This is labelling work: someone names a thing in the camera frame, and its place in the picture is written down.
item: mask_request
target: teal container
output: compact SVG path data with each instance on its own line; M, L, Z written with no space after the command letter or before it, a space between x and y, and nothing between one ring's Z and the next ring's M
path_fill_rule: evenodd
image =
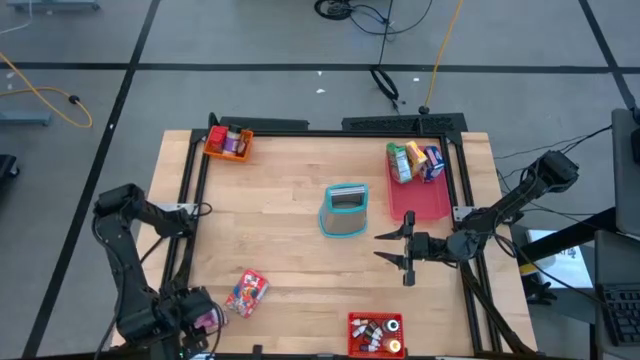
M326 237L347 238L367 230L369 186L346 183L329 186L318 212L318 224Z

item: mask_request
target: orange basket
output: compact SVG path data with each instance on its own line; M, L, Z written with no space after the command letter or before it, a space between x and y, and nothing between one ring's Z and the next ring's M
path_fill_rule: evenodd
M244 154L242 156L226 155L226 154L215 152L213 150L213 145L209 143L209 139L213 134L213 129L215 129L216 127L217 126L212 126L211 130L209 130L209 136L207 136L207 142L204 144L204 153L214 158L237 161L237 162L246 162L247 160L249 160L249 154L251 153L251 145L253 144L253 131L251 130L241 131L241 134L247 137L247 149L244 151Z
M376 351L361 351L360 345L368 345L368 343L364 340L364 337L358 336L354 338L351 334L358 327L352 325L351 322L356 319L367 319L369 321L375 321L378 326L382 326L382 323L385 320L396 320L400 323L400 328L396 332L392 333L383 333L380 342L382 343L387 339L396 339L400 341L400 345L402 345L400 351L397 353L391 353L385 350L382 346ZM347 354L349 357L360 358L360 359L404 359L404 333L403 333L403 322L402 322L402 314L398 313L369 313L369 312L350 312L347 317Z

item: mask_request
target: red tray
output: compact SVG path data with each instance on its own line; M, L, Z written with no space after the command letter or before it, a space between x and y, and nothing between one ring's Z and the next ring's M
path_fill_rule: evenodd
M402 349L397 353L392 354L387 350L385 350L384 347L381 345L380 348L374 352L360 351L360 345L367 344L367 342L364 340L364 336L362 335L358 336L357 338L353 338L353 336L351 336L351 333L353 333L353 331L355 331L357 328L357 326L351 325L351 322L356 319L373 320L378 324L378 326L382 326L382 323L385 320L390 320L390 319L397 320L400 323L400 328L398 329L398 331L394 333L385 332L380 342L382 343L382 341L384 341L385 339L397 339L398 341L400 341L400 344L402 345ZM347 354L350 357L360 358L360 359L404 359L405 346L404 346L404 335L402 330L403 326L404 326L404 323L402 322L402 314L398 314L398 313L367 313L367 312L349 313L349 316L347 317L347 337L348 337Z
M420 176L416 175L408 183L400 184L393 179L386 156L384 162L387 171L389 212L393 220L402 221L408 210L416 213L416 220L439 220L451 213L445 174L445 171L449 171L448 169L442 171L434 181L429 183L423 183Z

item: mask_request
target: wooden table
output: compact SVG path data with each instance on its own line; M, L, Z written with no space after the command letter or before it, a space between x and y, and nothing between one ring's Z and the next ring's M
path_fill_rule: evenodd
M175 203L189 136L190 131L165 132L150 201ZM381 161L389 141L409 139L257 137L246 164L211 159L204 201L212 205L213 213L200 220L191 285L206 286L223 304L247 268L261 272L271 283L251 318L230 313L219 352L250 353L254 344L262 344L265 353L345 354L347 313L379 311L403 314L406 346L412 355L473 354L457 270L416 263L416 285L407 288L394 265L373 255L373 251L400 254L404 245L404 241L373 239L399 226L389 215ZM435 139L416 141L437 145ZM463 141L475 204L491 205L501 193L488 136L463 133ZM455 149L450 151L461 199ZM343 182L369 184L369 226L356 238L325 238L317 223L323 189ZM416 224L416 231L440 238L451 234L451 228L449 217ZM504 228L499 232L508 235ZM143 225L139 253L156 239L153 228ZM154 288L160 284L167 246L165 241L144 263ZM485 256L497 308L524 343L535 349L516 260L495 241L488 243ZM489 350L485 313L476 304L483 347ZM121 343L119 336L114 337L114 345Z

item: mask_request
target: desk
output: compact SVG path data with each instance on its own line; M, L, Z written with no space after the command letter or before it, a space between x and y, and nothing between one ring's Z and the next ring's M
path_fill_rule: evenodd
M165 132L148 192L150 201L176 201L189 137L190 131ZM395 139L397 143L408 140ZM501 194L488 136L463 133L463 140L475 203L491 205ZM262 344L265 353L345 354L347 313L386 311L403 314L411 355L473 354L457 270L439 263L417 263L416 286L406 288L402 273L373 255L376 250L402 253L404 245L373 239L399 226L391 220L387 205L383 159L389 141L394 139L257 137L248 163L211 160L204 201L212 205L213 213L200 219L190 285L206 286L219 304L246 268L261 272L272 285L251 318L230 314L219 352L250 353L254 344ZM453 152L452 161L458 185ZM369 226L356 238L328 239L318 228L317 212L323 189L342 182L369 184ZM416 231L442 238L451 228L449 217L416 224ZM504 227L499 232L508 235ZM155 240L153 228L143 225L139 254ZM165 241L144 263L154 288L160 285L167 246ZM516 260L495 241L487 244L485 256L497 308L524 343L535 349ZM490 349L484 312L478 314L483 347ZM121 343L114 336L113 344Z

